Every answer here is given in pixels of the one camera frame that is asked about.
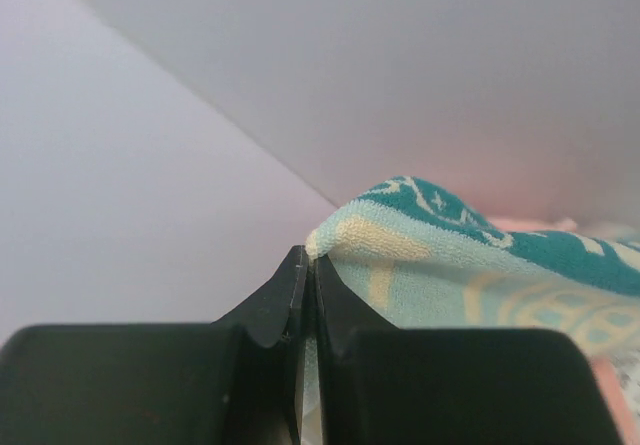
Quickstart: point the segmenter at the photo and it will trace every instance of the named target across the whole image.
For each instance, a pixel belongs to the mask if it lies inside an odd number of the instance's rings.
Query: wall
[[[640,0],[86,0],[334,203],[640,224]]]
[[[333,207],[77,0],[0,0],[0,342],[211,321]]]

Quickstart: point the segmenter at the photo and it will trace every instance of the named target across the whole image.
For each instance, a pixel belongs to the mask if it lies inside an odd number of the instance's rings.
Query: white surface
[[[87,0],[336,203],[640,224],[640,0]]]
[[[332,207],[75,0],[0,0],[0,342],[213,320]]]

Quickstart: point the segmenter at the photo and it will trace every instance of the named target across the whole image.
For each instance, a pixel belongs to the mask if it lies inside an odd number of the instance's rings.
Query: fabric
[[[589,355],[640,343],[640,242],[506,232],[441,187],[395,177],[306,242],[400,327],[545,327]]]

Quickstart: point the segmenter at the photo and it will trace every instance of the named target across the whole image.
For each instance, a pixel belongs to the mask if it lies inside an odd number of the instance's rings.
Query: patterned towel
[[[401,327],[545,327],[589,354],[640,344],[640,242],[501,232],[455,195],[395,177],[306,243]]]

